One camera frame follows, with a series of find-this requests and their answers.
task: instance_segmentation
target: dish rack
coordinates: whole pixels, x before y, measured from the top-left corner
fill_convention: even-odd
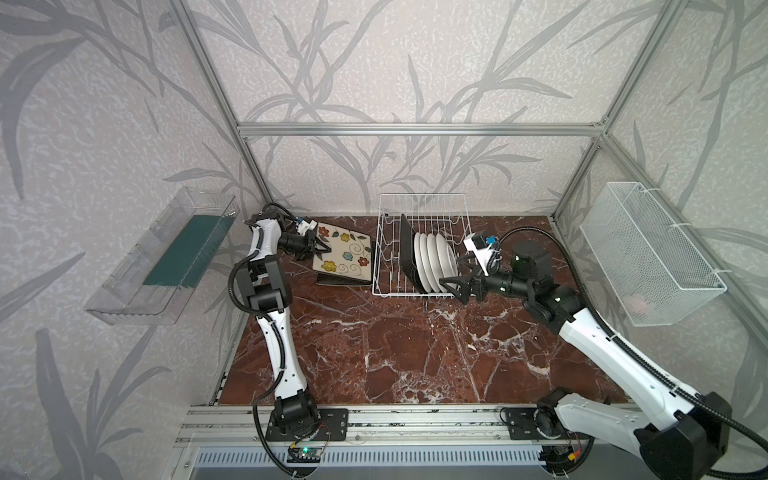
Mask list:
[[[451,296],[422,293],[400,265],[401,216],[413,232],[441,233],[455,255],[465,252],[463,240],[472,231],[464,194],[381,194],[376,230],[376,262],[372,291],[377,296]]]
[[[635,326],[672,325],[726,291],[653,194],[610,182],[581,231]]]

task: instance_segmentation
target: white plate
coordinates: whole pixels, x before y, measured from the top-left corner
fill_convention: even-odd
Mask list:
[[[456,258],[453,249],[440,233],[437,234],[437,255],[440,257],[440,267],[444,276],[458,276]]]
[[[419,249],[422,252],[422,263],[424,263],[424,271],[427,274],[427,280],[429,281],[429,285],[432,287],[433,292],[439,292],[440,284],[437,283],[435,274],[432,272],[432,265],[429,263],[429,252],[427,250],[427,236],[423,233],[419,237]]]
[[[443,275],[442,267],[440,266],[440,257],[437,254],[437,237],[435,237],[434,233],[427,235],[427,257],[429,258],[429,266],[432,268],[432,273],[435,275],[435,280],[444,278],[445,275]],[[437,284],[437,287],[443,293],[448,292],[440,283]]]
[[[416,232],[413,236],[413,256],[416,258],[416,269],[419,271],[419,280],[422,282],[422,286],[427,293],[432,292],[432,285],[429,284],[427,279],[427,272],[424,269],[424,262],[422,261],[422,246],[421,246],[421,233]]]

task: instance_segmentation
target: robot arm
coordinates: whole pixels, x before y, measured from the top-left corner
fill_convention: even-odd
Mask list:
[[[521,229],[536,230],[561,247],[544,230]],[[728,425],[737,425],[708,412],[730,417],[730,405],[722,397],[714,392],[702,396],[674,378],[597,318],[588,299],[554,283],[551,258],[544,248],[530,241],[516,244],[512,269],[502,270],[500,244],[507,236],[501,241],[489,237],[490,242],[479,235],[470,237],[465,245],[478,259],[482,274],[475,268],[475,275],[445,278],[440,283],[464,304],[470,296],[483,301],[488,293],[523,299],[524,308],[538,322],[582,351],[640,408],[627,411],[556,389],[538,403],[538,416],[548,428],[583,432],[616,445],[642,458],[663,480],[695,480],[710,472],[727,450]],[[761,473],[749,478],[768,478],[768,469]]]
[[[237,280],[245,305],[236,297],[233,302],[241,310],[256,315],[269,350],[275,379],[273,422],[283,434],[299,438],[312,434],[320,417],[293,345],[290,325],[293,294],[278,264],[277,249],[306,257],[326,251],[326,246],[314,237],[311,223],[302,221],[298,225],[302,233],[291,233],[283,229],[279,220],[280,215],[270,211],[247,221],[253,231],[250,252],[235,266],[230,277]],[[233,297],[232,284],[230,297]]]

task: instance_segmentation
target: metal vent grille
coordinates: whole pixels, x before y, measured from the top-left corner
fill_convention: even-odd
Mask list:
[[[438,446],[330,446],[322,464],[336,467],[450,466],[450,465],[543,465],[536,445],[438,445]],[[286,452],[275,452],[281,462]],[[202,448],[196,468],[271,467],[261,447]]]

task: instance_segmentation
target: wallpaper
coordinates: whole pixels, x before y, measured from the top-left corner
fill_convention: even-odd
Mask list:
[[[768,316],[768,3],[687,8],[612,134]]]
[[[599,121],[662,3],[189,1],[241,122],[454,123]]]
[[[276,200],[297,211],[376,214],[381,193],[457,192],[466,195],[471,213],[549,214],[588,141],[262,137],[249,143]]]
[[[679,323],[636,327],[628,319],[579,226],[609,181],[628,181],[602,151],[566,206],[557,224],[574,255],[598,311],[622,335],[672,375],[702,393],[718,392],[733,407],[733,417],[768,433],[768,355],[749,337],[723,297],[717,297]],[[733,430],[718,469],[735,472],[762,468],[760,447]]]
[[[595,122],[664,2],[190,0],[239,122]],[[376,212],[459,192],[553,211],[586,138],[251,137],[278,201]]]
[[[174,326],[84,305],[182,186],[261,200],[163,2],[3,2],[0,45],[0,477],[157,478],[240,318],[248,231]]]

